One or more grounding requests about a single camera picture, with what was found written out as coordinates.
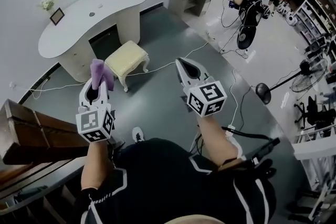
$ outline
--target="white sneaker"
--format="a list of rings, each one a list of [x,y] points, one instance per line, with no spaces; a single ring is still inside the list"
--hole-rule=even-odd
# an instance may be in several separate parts
[[[132,130],[132,137],[136,144],[145,141],[143,132],[140,127],[134,127]]]

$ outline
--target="curved desk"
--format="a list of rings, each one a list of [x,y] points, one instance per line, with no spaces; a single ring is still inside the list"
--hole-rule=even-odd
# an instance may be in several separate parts
[[[115,14],[120,43],[140,40],[140,4],[145,0],[79,0],[64,10],[64,18],[43,31],[38,51],[56,58],[77,81],[90,77],[90,64],[96,58],[85,34],[97,23]]]

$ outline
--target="fan stand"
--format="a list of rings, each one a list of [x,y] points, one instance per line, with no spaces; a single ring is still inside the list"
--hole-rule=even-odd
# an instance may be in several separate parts
[[[307,61],[302,61],[300,64],[300,71],[291,76],[290,78],[286,79],[282,83],[275,85],[271,89],[264,83],[259,83],[256,86],[256,94],[259,96],[259,98],[262,100],[264,104],[268,104],[271,101],[272,95],[271,91],[275,90],[276,88],[280,87],[281,85],[287,83],[288,81],[292,80],[293,78],[299,76],[299,75],[309,75],[311,73],[310,67]]]

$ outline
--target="stool leg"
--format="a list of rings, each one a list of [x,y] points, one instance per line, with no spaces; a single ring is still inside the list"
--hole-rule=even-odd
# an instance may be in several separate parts
[[[128,87],[126,85],[125,79],[126,79],[126,77],[119,77],[119,81],[120,81],[121,85],[124,86],[124,91],[127,92],[128,91]]]
[[[147,73],[148,72],[148,69],[147,69],[147,66],[149,64],[149,57],[146,56],[146,58],[144,59],[145,63],[143,64],[143,72]]]

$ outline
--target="black baseboard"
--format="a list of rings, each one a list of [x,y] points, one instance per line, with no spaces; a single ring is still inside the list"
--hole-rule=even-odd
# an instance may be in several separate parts
[[[140,12],[140,15],[146,14],[148,12],[151,12],[152,10],[155,10],[157,8],[160,8],[163,6],[163,2],[162,3],[158,3],[152,7],[149,7],[143,11]],[[116,25],[111,26],[110,28],[106,29],[105,31],[99,33],[98,35],[96,35],[95,37],[91,38],[89,40],[90,43],[93,43],[95,41],[97,41],[98,39],[102,38],[103,36],[107,35],[109,32],[111,32],[112,30],[116,29]],[[36,90],[46,79],[48,79],[50,77],[50,75],[52,73],[54,73],[59,67],[60,67],[60,63],[55,64],[52,68],[50,68],[41,78],[39,78],[34,85],[31,87],[32,90]],[[18,102],[19,104],[24,104],[24,102],[27,101],[27,99],[31,96],[31,91],[27,91],[25,93],[25,95],[20,99],[20,101]]]

